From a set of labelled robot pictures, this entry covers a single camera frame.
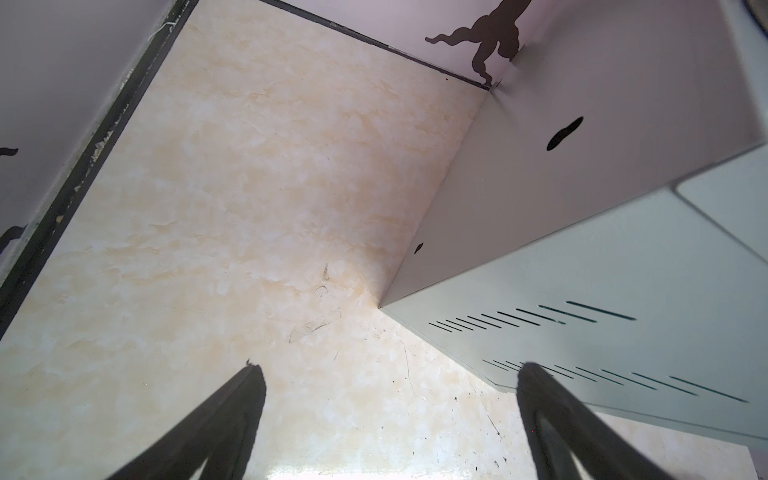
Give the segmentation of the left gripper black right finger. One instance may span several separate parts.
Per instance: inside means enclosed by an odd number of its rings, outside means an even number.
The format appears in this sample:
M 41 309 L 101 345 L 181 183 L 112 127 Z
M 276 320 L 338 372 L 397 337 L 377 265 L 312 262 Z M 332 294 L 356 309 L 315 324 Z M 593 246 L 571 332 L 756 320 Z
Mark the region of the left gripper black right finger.
M 518 373 L 517 402 L 540 479 L 669 479 L 537 363 Z

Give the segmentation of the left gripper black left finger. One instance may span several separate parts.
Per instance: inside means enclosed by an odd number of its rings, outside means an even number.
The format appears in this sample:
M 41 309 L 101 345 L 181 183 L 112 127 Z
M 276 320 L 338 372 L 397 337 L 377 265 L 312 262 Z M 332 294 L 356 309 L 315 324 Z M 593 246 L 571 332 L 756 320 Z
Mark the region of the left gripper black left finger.
M 263 413 L 267 386 L 260 366 L 246 364 L 230 380 L 113 479 L 244 477 Z

